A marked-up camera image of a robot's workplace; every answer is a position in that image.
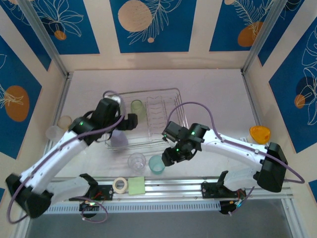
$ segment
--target teal plastic cup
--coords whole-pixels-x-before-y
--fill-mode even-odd
[[[154,155],[149,160],[149,167],[153,174],[160,175],[165,169],[161,155]]]

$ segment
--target gray floor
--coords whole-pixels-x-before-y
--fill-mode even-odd
[[[249,200],[232,217],[219,212],[115,213],[103,224],[91,224],[82,221],[79,215],[42,215],[31,221],[26,237],[289,238],[292,235],[280,200]]]

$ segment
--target green sponge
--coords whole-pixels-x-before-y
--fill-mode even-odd
[[[129,178],[129,195],[145,194],[144,177]]]

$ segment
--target roll of tape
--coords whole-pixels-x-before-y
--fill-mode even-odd
[[[115,186],[115,184],[116,184],[118,181],[122,181],[122,182],[124,183],[123,188],[117,188],[117,187]],[[126,190],[128,189],[128,182],[127,182],[127,180],[126,180],[125,178],[118,177],[118,178],[116,178],[116,179],[113,181],[112,188],[113,188],[113,190],[114,190],[116,193],[119,193],[119,194],[125,193]]]

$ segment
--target wire dish rack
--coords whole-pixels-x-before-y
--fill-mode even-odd
[[[111,147],[106,141],[109,150],[122,150],[136,147],[160,146],[166,144],[162,140],[162,132],[166,127],[169,113],[182,103],[180,92],[177,88],[137,91],[120,94],[126,106],[126,113],[131,113],[131,103],[140,100],[146,108],[146,117],[138,122],[137,127],[125,131],[128,145],[124,147]],[[184,108],[181,106],[172,114],[172,121],[188,128]]]

